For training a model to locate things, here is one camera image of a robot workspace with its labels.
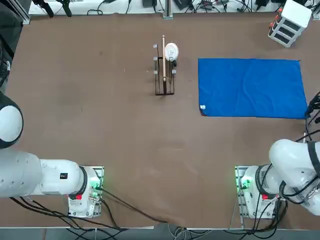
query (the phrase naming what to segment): blue cloth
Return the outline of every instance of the blue cloth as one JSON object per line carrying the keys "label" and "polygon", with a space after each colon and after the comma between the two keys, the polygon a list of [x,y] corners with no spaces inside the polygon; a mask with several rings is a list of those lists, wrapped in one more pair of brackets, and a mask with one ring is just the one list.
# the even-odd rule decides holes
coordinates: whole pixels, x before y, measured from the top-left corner
{"label": "blue cloth", "polygon": [[305,118],[297,60],[199,58],[198,86],[204,116]]}

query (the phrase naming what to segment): brown table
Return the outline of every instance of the brown table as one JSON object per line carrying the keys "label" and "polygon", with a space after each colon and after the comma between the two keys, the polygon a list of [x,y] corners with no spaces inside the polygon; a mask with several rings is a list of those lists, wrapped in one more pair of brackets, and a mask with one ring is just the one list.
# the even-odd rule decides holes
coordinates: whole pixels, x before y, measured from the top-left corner
{"label": "brown table", "polygon": [[[236,197],[234,167],[269,163],[271,144],[297,139],[304,122],[201,116],[198,58],[301,60],[309,101],[320,90],[320,22],[311,22],[286,49],[267,36],[274,15],[33,19],[23,28],[7,90],[25,120],[15,148],[40,158],[105,166],[105,186],[154,217],[188,228],[228,228]],[[176,92],[156,97],[153,44],[161,44],[163,34],[179,47]],[[51,209],[67,209],[61,196],[37,199]],[[0,203],[1,227],[65,226],[9,199]],[[113,201],[110,206],[120,226],[155,224]],[[110,224],[106,211],[94,220]],[[290,204],[281,227],[319,229],[318,222]],[[231,227],[241,227],[238,211]]]}

